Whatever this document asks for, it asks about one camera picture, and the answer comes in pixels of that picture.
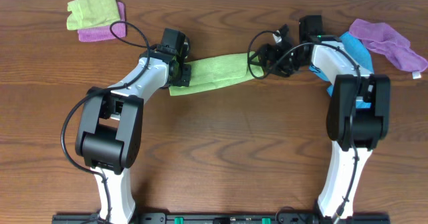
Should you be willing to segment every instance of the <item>black clamp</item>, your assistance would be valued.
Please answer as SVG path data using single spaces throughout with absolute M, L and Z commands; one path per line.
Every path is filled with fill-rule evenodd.
M 162 41 L 155 49 L 149 49 L 150 57 L 162 60 L 169 66 L 169 86 L 189 87 L 192 67 L 185 64 L 185 58 L 190 50 L 189 38 L 180 31 L 166 28 Z M 140 54 L 140 58 L 147 57 L 147 52 Z
M 288 26 L 285 24 L 274 34 L 275 45 L 264 44 L 253 55 L 249 57 L 251 65 L 260 66 L 264 72 L 267 72 L 273 65 L 293 47 L 292 40 L 288 37 Z M 283 59 L 271 74 L 280 77 L 290 77 L 301 66 L 296 54 L 291 54 L 288 58 Z
M 299 40 L 300 43 L 321 43 L 322 41 L 342 42 L 342 40 L 335 35 L 326 35 L 322 26 L 321 15 L 309 15 L 299 19 Z M 298 56 L 298 61 L 301 62 L 302 65 L 311 65 L 318 70 L 311 62 L 313 49 L 313 45 L 305 45 L 296 50 L 296 55 Z

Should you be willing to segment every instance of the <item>blue cloth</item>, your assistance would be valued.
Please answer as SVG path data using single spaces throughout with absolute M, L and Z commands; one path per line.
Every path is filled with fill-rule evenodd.
M 362 67 L 370 70 L 372 73 L 373 70 L 372 58 L 367 48 L 363 46 L 361 41 L 355 37 L 353 37 L 349 32 L 344 33 L 340 36 L 342 40 L 343 46 L 345 47 L 346 52 L 354 58 L 354 60 Z M 326 75 L 321 71 L 320 73 L 315 73 L 318 77 L 320 77 L 324 81 L 328 81 Z M 333 94 L 333 86 L 327 88 L 328 94 L 331 96 Z M 370 108 L 370 103 L 366 103 L 363 101 L 356 102 L 357 108 Z

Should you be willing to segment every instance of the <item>green microfiber towel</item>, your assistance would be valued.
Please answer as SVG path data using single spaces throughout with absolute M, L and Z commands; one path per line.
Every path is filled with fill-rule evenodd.
M 187 64 L 192 66 L 189 87 L 171 86 L 169 88 L 171 96 L 215 90 L 254 78 L 247 67 L 246 53 L 223 55 Z M 263 70 L 259 66 L 251 66 L 251 70 L 257 77 L 263 75 Z
M 74 0 L 68 3 L 67 29 L 107 26 L 120 20 L 116 0 Z

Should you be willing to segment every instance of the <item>folded cloth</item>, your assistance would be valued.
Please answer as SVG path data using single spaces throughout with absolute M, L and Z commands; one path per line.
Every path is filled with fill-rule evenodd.
M 349 32 L 344 33 L 340 36 L 342 40 L 343 46 L 349 55 L 362 67 L 370 70 L 372 73 L 373 70 L 372 58 L 368 50 L 361 44 L 360 40 L 353 37 Z M 318 77 L 320 77 L 324 81 L 328 81 L 327 76 L 321 71 L 320 73 L 315 73 Z M 331 96 L 333 94 L 333 86 L 327 88 L 328 94 Z M 370 103 L 366 103 L 361 101 L 356 102 L 357 108 L 370 108 Z
M 428 67 L 428 61 L 410 49 L 410 41 L 386 23 L 357 19 L 349 33 L 361 39 L 367 49 L 385 55 L 399 70 L 422 72 Z
M 120 14 L 120 20 L 125 21 L 125 5 L 123 3 L 118 2 L 118 9 Z M 113 25 L 112 30 L 118 37 L 126 36 L 126 25 L 124 23 L 117 23 Z M 110 33 L 110 26 L 79 29 L 78 33 L 79 41 L 81 42 L 115 39 L 112 33 Z
M 246 53 L 207 58 L 188 64 L 192 66 L 189 87 L 171 86 L 171 96 L 215 90 L 253 79 L 247 67 Z M 251 70 L 255 76 L 263 76 L 260 66 L 251 66 Z
M 74 0 L 68 3 L 67 29 L 107 26 L 120 20 L 116 0 Z

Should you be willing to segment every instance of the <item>wire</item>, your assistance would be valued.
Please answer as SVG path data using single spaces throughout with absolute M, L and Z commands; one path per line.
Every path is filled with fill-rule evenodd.
M 279 219 L 278 219 L 278 215 L 281 213 L 281 211 L 282 210 L 286 210 L 286 209 L 289 209 L 289 210 L 291 210 L 291 211 L 295 211 L 295 208 L 293 208 L 293 207 L 289 207 L 289 206 L 286 206 L 286 207 L 281 207 L 277 212 L 276 212 L 276 214 L 275 214 L 275 221 L 277 221 L 279 224 L 283 224 L 284 222 L 283 221 L 280 221 Z M 297 216 L 299 216 L 299 218 L 303 221 L 303 222 L 307 222 L 307 220 L 309 219 L 309 217 L 306 217 L 306 218 L 303 218 L 301 215 L 300 215 L 300 213 L 296 213 L 297 214 Z
M 137 32 L 139 32 L 139 34 L 142 36 L 142 38 L 144 39 L 144 42 L 145 42 L 145 44 L 146 44 L 146 46 L 142 46 L 142 45 L 138 45 L 138 44 L 135 44 L 135 43 L 130 43 L 130 42 L 128 42 L 128 41 L 125 41 L 125 40 L 123 40 L 123 39 L 121 39 L 121 38 L 119 38 L 116 34 L 114 34 L 113 33 L 113 31 L 112 31 L 112 26 L 113 25 L 115 25 L 115 24 L 117 24 L 117 23 L 124 23 L 124 24 L 127 24 L 127 25 L 129 25 L 129 26 L 131 26 L 131 27 L 133 27 L 135 30 L 137 30 Z M 112 33 L 112 35 L 115 37 L 115 38 L 117 38 L 117 39 L 119 39 L 120 41 L 123 41 L 124 43 L 127 43 L 127 44 L 130 44 L 130 45 L 133 45 L 133 46 L 136 46 L 136 47 L 145 47 L 145 48 L 147 48 L 147 49 L 150 49 L 150 45 L 148 44 L 148 40 L 147 40 L 147 38 L 146 38 L 146 36 L 143 34 L 143 32 L 141 32 L 141 30 L 139 30 L 139 28 L 137 28 L 137 27 L 135 27 L 133 24 L 131 24 L 131 23 L 128 23 L 128 22 L 125 22 L 125 21 L 116 21 L 116 22 L 114 22 L 114 23 L 112 23 L 111 25 L 110 25 L 110 32 Z M 131 84 L 133 84 L 133 83 L 135 83 L 135 81 L 137 81 L 137 79 L 139 79 L 142 75 L 143 75 L 143 73 L 145 73 L 145 71 L 147 70 L 147 68 L 148 68 L 148 63 L 149 63 L 149 61 L 150 61 L 150 51 L 147 51 L 147 62 L 146 62 L 146 64 L 144 65 L 144 67 L 143 67 L 143 69 L 141 70 L 141 72 L 140 73 L 138 73 L 137 74 L 137 76 L 135 77 L 135 78 L 133 78 L 131 81 L 129 81 L 128 83 L 124 83 L 123 85 L 121 85 L 121 86 L 116 86 L 116 87 L 109 87 L 109 88 L 104 88 L 104 89 L 101 89 L 101 90 L 96 90 L 96 91 L 94 91 L 94 92 L 92 92 L 92 93 L 90 93 L 90 94 L 88 94 L 87 96 L 85 96 L 84 98 L 82 98 L 71 110 L 70 110 L 70 112 L 68 113 L 68 115 L 67 115 L 67 117 L 66 117 L 66 120 L 64 120 L 64 124 L 63 124 L 63 126 L 62 126 L 62 129 L 61 129 L 61 147 L 62 147 L 62 151 L 64 152 L 64 155 L 66 156 L 66 158 L 67 158 L 67 160 L 72 164 L 72 165 L 74 165 L 77 169 L 79 169 L 79 170 L 81 170 L 81 171 L 84 171 L 84 172 L 86 172 L 86 173 L 90 173 L 90 174 L 93 174 L 93 175 L 98 175 L 99 177 L 101 177 L 101 179 L 102 179 L 102 183 L 103 183 L 103 185 L 104 185 L 104 191 L 106 192 L 106 198 L 107 198 L 107 215 L 106 215 L 106 218 L 103 220 L 103 219 L 101 219 L 100 217 L 99 218 L 97 218 L 97 219 L 100 219 L 104 224 L 106 224 L 106 223 L 108 223 L 108 220 L 109 220 L 109 218 L 110 218 L 110 215 L 111 215 L 111 210 L 112 210 L 112 204 L 111 204 L 111 199 L 110 199 L 110 192 L 109 192 L 109 190 L 108 190 L 108 186 L 107 186 L 107 178 L 106 178 L 106 175 L 104 174 L 104 173 L 99 173 L 98 171 L 93 171 L 93 170 L 91 170 L 91 169 L 87 169 L 87 168 L 85 168 L 85 167 L 83 167 L 83 166 L 81 166 L 81 165 L 79 165 L 76 161 L 74 161 L 72 158 L 71 158 L 71 156 L 70 156 L 70 154 L 68 153 L 68 151 L 67 151 L 67 147 L 66 147 L 66 130 L 67 130 L 67 125 L 68 125 L 68 122 L 70 121 L 70 119 L 72 118 L 72 116 L 73 116 L 73 114 L 74 114 L 74 112 L 76 112 L 76 110 L 82 105 L 82 104 L 84 104 L 85 102 L 87 102 L 88 100 L 90 100 L 91 98 L 93 98 L 93 97 L 95 97 L 95 96 L 98 96 L 98 95 L 102 95 L 102 94 L 106 94 L 106 93 L 108 93 L 108 92 L 110 92 L 110 91 L 113 91 L 113 90 L 121 90 L 121 89 L 124 89 L 124 88 L 127 88 L 129 85 L 131 85 Z
M 354 96 L 352 98 L 352 103 L 356 102 L 356 97 L 358 96 L 358 93 L 360 92 L 360 83 L 361 83 L 361 73 L 360 73 L 360 69 L 353 60 L 352 58 L 350 58 L 349 56 L 347 57 L 348 59 L 350 59 L 351 64 L 354 66 L 356 75 L 357 75 L 357 79 L 356 79 L 356 92 L 354 93 Z M 358 151 L 356 149 L 355 143 L 354 143 L 354 138 L 352 136 L 352 125 L 353 125 L 353 117 L 352 114 L 354 113 L 354 111 L 356 110 L 356 106 L 355 104 L 352 105 L 350 114 L 349 114 L 349 130 L 350 130 L 350 136 L 349 136 L 349 142 L 350 145 L 352 147 L 352 149 L 354 150 L 354 168 L 352 170 L 352 175 L 350 178 L 350 182 L 349 182 L 349 186 L 348 186 L 348 190 L 346 191 L 345 197 L 343 197 L 343 202 L 342 204 L 339 205 L 339 207 L 336 210 L 336 220 L 333 219 L 333 223 L 337 223 L 340 219 L 340 217 L 342 216 L 344 209 L 345 209 L 345 205 L 347 202 L 349 202 L 349 195 L 350 192 L 352 190 L 352 186 L 354 184 L 355 181 L 355 176 L 356 176 L 356 169 L 357 169 L 357 164 L 358 161 L 360 160 L 358 157 Z
M 298 70 L 298 72 L 312 72 L 315 74 L 320 74 L 321 70 L 320 70 L 320 68 L 316 67 L 315 65 L 310 64 L 308 70 Z
M 86 220 L 86 221 L 84 221 L 84 222 L 82 222 L 80 224 L 87 224 L 87 223 L 91 223 L 93 221 L 98 221 L 98 217 L 94 217 L 94 218 L 88 219 L 88 220 Z

